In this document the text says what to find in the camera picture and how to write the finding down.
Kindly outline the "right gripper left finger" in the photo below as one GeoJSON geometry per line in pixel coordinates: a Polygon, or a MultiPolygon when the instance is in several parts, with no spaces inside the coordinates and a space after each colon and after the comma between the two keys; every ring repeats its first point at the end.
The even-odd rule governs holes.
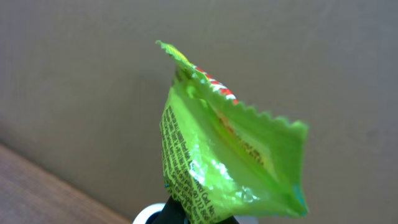
{"type": "Polygon", "coordinates": [[[155,214],[150,224],[187,224],[187,216],[182,204],[169,197],[163,209],[155,214]]]}

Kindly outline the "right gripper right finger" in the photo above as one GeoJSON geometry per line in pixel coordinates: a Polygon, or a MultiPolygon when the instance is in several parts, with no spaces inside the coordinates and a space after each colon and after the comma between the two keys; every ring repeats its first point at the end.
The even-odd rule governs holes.
{"type": "Polygon", "coordinates": [[[235,219],[234,216],[232,216],[232,217],[222,220],[216,224],[239,224],[239,222],[237,221],[237,219],[235,219]]]}

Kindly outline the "Haribo gummy candy bag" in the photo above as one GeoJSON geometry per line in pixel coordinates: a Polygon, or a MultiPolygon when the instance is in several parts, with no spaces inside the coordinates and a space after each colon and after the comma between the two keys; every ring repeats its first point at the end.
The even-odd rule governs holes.
{"type": "Polygon", "coordinates": [[[173,45],[159,46],[176,64],[160,119],[164,185],[188,221],[304,217],[307,124],[246,105],[173,45]]]}

